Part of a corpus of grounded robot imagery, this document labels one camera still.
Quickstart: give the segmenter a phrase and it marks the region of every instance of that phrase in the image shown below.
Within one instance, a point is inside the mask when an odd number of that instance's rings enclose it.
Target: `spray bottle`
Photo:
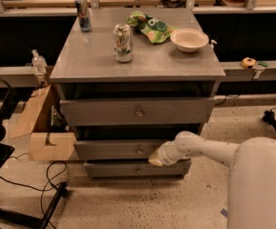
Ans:
[[[33,58],[32,58],[32,64],[36,71],[39,73],[45,73],[46,67],[48,66],[45,58],[37,52],[37,50],[32,50]]]

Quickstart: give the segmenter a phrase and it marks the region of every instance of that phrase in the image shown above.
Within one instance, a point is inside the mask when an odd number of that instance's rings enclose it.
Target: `drawer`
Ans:
[[[104,177],[184,177],[191,160],[180,161],[171,166],[154,166],[147,161],[137,162],[85,162],[87,174],[91,178]]]
[[[77,140],[173,140],[182,131],[199,134],[202,124],[157,124],[157,125],[119,125],[82,126],[76,128]]]
[[[70,126],[204,123],[214,97],[62,100],[60,105]]]
[[[166,140],[77,141],[74,148],[81,160],[148,158]]]

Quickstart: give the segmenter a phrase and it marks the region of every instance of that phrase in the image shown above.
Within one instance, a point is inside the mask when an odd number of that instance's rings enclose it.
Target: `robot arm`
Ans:
[[[229,167],[228,229],[276,228],[276,140],[242,144],[206,140],[189,132],[162,144],[149,161],[158,166],[204,155]]]
[[[190,132],[177,134],[174,141],[163,143],[149,157],[154,165],[172,165],[181,159],[203,155],[230,166],[239,144],[207,140]]]

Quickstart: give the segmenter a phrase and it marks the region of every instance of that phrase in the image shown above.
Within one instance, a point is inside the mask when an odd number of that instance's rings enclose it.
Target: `white bowl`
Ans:
[[[194,29],[176,29],[170,39],[183,52],[195,52],[208,44],[208,36],[202,31]]]

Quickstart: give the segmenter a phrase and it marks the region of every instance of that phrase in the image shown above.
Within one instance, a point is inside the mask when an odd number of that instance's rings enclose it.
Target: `cardboard box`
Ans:
[[[52,106],[58,105],[53,85],[34,91],[11,130],[10,137],[31,135],[30,160],[78,160],[73,133],[50,133]]]

